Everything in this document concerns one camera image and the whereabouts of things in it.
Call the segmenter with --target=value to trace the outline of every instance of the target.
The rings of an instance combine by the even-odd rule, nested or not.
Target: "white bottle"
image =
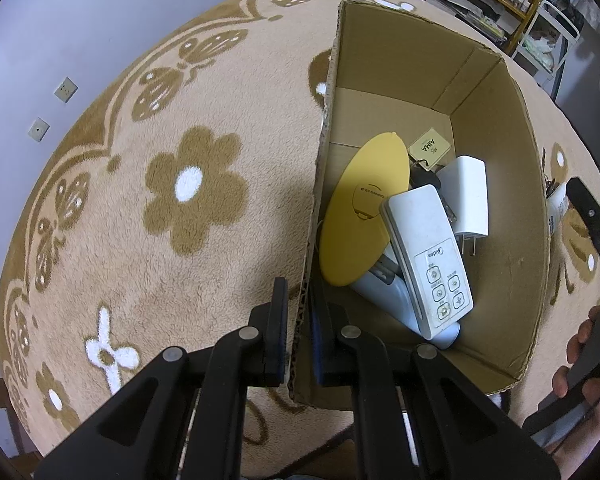
[[[567,209],[568,197],[566,196],[566,183],[563,182],[547,199],[549,235],[553,235],[558,224],[560,224],[564,218]]]

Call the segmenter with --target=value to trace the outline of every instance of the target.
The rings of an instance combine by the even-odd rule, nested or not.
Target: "brown flower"
[[[240,137],[213,140],[204,126],[188,130],[176,155],[158,153],[146,171],[146,187],[157,196],[144,210],[144,226],[157,235],[171,229],[176,254],[205,244],[211,224],[230,225],[244,213],[247,183],[226,171],[240,153]]]
[[[329,72],[330,60],[331,49],[328,49],[314,57],[309,65],[309,90],[320,108],[324,108],[324,94],[327,91],[327,73]]]
[[[269,440],[269,426],[255,402],[247,399],[244,411],[242,439],[253,446],[263,446]]]
[[[36,372],[36,384],[44,397],[42,405],[45,407],[46,413],[53,418],[60,419],[66,431],[73,431],[80,426],[80,419],[69,404],[69,397],[64,391],[64,386],[54,379],[46,363],[42,363],[42,373]]]
[[[566,155],[562,147],[555,143],[550,154],[550,176],[556,182],[566,182],[568,174],[568,164],[566,163]]]
[[[591,283],[597,270],[598,255],[586,225],[573,206],[566,210],[562,219],[562,241],[580,279]]]

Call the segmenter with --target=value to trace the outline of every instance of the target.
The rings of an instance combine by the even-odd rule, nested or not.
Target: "white wall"
[[[223,0],[0,2],[0,273],[13,229],[47,159],[116,76],[175,28]],[[78,91],[53,94],[68,76]],[[42,142],[27,131],[50,124]]]

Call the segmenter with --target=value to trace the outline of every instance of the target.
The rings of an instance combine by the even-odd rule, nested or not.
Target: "key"
[[[435,187],[437,190],[437,194],[440,196],[440,200],[442,201],[442,206],[445,208],[446,218],[449,219],[449,222],[455,222],[458,218],[455,216],[451,206],[449,206],[448,202],[446,202],[445,197],[443,197],[440,193],[440,190],[442,189],[442,183],[440,182],[438,176],[433,173],[433,171],[425,170],[417,162],[411,165],[411,186],[416,188],[426,186],[427,184],[431,184],[431,186]]]

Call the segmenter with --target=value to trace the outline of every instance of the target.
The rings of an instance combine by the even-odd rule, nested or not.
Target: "flower pattern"
[[[42,405],[49,416],[59,419],[66,431],[73,431],[80,426],[80,419],[69,404],[64,386],[56,381],[46,363],[42,363],[42,373],[36,372],[36,384],[43,396]]]
[[[135,370],[140,365],[140,354],[132,346],[111,345],[111,323],[109,307],[100,303],[98,311],[98,336],[88,338],[84,343],[87,358],[94,367],[104,371],[111,395],[122,387],[120,368]]]
[[[542,155],[542,169],[545,169],[545,152]],[[553,144],[551,149],[550,175],[552,180],[547,179],[547,186],[552,188],[568,180],[568,162],[563,148],[558,143]],[[560,261],[558,263],[555,292],[549,300],[551,305],[556,304],[558,301],[563,275],[567,293],[572,294],[576,288],[576,284],[568,276],[566,256],[568,256],[584,283],[591,283],[595,277],[599,260],[597,251],[593,247],[588,234],[588,229],[572,205],[569,205],[560,225],[560,237],[566,249],[566,254],[562,249],[559,249],[556,254]]]
[[[331,49],[323,50],[309,64],[309,90],[314,101],[324,109],[324,96],[327,93],[327,73],[331,61]]]
[[[226,171],[240,153],[240,137],[213,140],[208,128],[188,130],[176,155],[158,153],[146,171],[146,187],[155,199],[144,210],[150,234],[171,230],[176,254],[192,254],[205,244],[211,224],[230,225],[243,215],[247,183]]]
[[[251,399],[247,399],[245,403],[242,440],[252,446],[263,446],[269,440],[267,421]]]

